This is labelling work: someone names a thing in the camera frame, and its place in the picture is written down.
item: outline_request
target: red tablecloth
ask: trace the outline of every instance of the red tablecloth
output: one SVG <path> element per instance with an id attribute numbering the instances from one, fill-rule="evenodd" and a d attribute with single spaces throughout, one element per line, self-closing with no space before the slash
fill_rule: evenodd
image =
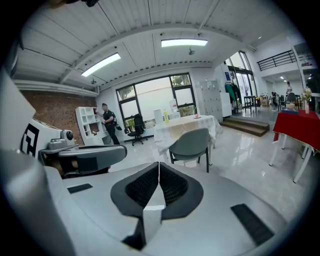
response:
<path id="1" fill-rule="evenodd" d="M 305 110 L 298 110 L 299 113 L 279 113 L 273 131 L 273 141 L 276 142 L 279 134 L 288 135 L 300 142 L 304 142 L 316 151 L 320 151 L 320 119 L 314 111 L 309 114 Z"/>

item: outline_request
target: step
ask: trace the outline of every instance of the step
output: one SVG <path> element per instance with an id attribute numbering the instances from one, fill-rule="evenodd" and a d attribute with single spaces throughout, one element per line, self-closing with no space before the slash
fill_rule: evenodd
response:
<path id="1" fill-rule="evenodd" d="M 232 118 L 232 117 L 226 118 L 225 120 L 228 122 L 233 122 L 240 125 L 247 125 L 250 127 L 260 128 L 267 131 L 269 130 L 269 124 L 263 123 L 263 122 L 249 121 L 249 120 Z"/>
<path id="2" fill-rule="evenodd" d="M 266 129 L 261 129 L 261 128 L 257 128 L 257 127 L 252 127 L 252 126 L 248 126 L 242 123 L 237 123 L 237 122 L 233 122 L 233 121 L 223 121 L 220 123 L 221 126 L 225 126 L 225 127 L 229 127 L 229 128 L 233 128 L 235 130 L 239 130 L 248 134 L 252 134 L 252 135 L 256 135 L 258 137 L 261 137 L 262 135 L 264 135 L 268 130 Z"/>

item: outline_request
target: ceiling light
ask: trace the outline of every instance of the ceiling light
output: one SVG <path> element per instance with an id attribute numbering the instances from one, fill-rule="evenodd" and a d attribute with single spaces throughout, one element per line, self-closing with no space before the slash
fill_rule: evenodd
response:
<path id="1" fill-rule="evenodd" d="M 166 39 L 161 40 L 161 47 L 168 46 L 205 46 L 208 40 L 200 39 Z"/>
<path id="2" fill-rule="evenodd" d="M 121 57 L 119 56 L 118 53 L 115 53 L 114 55 L 111 55 L 108 58 L 105 58 L 104 60 L 102 60 L 102 61 L 98 62 L 97 64 L 95 64 L 94 66 L 90 67 L 88 70 L 83 72 L 81 75 L 84 77 L 87 77 L 90 74 L 92 74 L 93 72 L 96 72 L 98 69 L 101 69 L 105 65 L 108 65 L 111 62 L 115 62 L 116 60 L 119 60 L 119 59 L 121 59 Z"/>

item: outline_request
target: white tablecloth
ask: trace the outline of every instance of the white tablecloth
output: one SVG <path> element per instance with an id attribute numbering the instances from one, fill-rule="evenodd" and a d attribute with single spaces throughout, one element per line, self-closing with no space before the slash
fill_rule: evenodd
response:
<path id="1" fill-rule="evenodd" d="M 159 154 L 165 154 L 185 132 L 199 128 L 208 128 L 210 146 L 215 144 L 217 134 L 222 132 L 218 120 L 212 115 L 201 115 L 200 118 L 189 115 L 170 120 L 169 123 L 156 124 L 154 127 L 154 142 Z"/>

